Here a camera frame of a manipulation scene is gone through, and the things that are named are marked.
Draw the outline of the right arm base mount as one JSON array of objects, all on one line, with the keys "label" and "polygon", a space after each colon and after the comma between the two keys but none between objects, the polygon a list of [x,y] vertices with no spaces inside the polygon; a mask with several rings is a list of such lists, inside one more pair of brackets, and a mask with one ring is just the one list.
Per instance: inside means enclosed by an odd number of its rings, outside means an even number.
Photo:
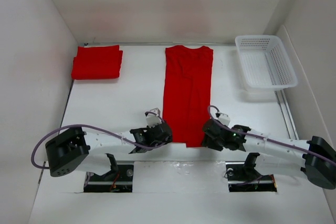
[{"label": "right arm base mount", "polygon": [[262,175],[256,168],[259,153],[250,153],[244,161],[226,162],[224,178],[230,193],[277,192],[273,175]]}]

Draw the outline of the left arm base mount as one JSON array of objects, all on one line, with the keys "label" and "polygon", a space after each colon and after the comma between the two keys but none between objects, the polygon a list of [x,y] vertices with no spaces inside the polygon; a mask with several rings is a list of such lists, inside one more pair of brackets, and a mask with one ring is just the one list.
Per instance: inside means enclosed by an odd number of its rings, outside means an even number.
[{"label": "left arm base mount", "polygon": [[107,154],[109,170],[103,175],[89,172],[83,186],[84,193],[131,193],[133,189],[134,162],[117,162]]}]

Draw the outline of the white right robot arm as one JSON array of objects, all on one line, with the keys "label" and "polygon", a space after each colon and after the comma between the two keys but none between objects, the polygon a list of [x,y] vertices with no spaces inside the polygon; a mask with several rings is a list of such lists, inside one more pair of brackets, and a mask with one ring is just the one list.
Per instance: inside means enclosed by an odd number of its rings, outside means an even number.
[{"label": "white right robot arm", "polygon": [[219,120],[210,119],[203,126],[202,146],[213,150],[258,153],[256,161],[265,154],[296,164],[299,173],[312,184],[329,190],[335,189],[335,150],[321,137],[310,140],[273,140],[265,134],[243,126],[231,129]]}]

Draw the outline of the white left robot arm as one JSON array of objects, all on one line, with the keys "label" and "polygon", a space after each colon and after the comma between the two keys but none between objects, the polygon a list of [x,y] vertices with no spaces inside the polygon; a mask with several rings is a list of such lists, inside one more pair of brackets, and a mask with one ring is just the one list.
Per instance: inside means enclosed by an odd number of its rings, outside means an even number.
[{"label": "white left robot arm", "polygon": [[101,132],[90,133],[84,131],[84,127],[70,127],[45,144],[52,177],[65,176],[75,170],[112,176],[119,171],[117,154],[143,154],[173,140],[172,130],[165,122],[119,134],[87,126]]}]

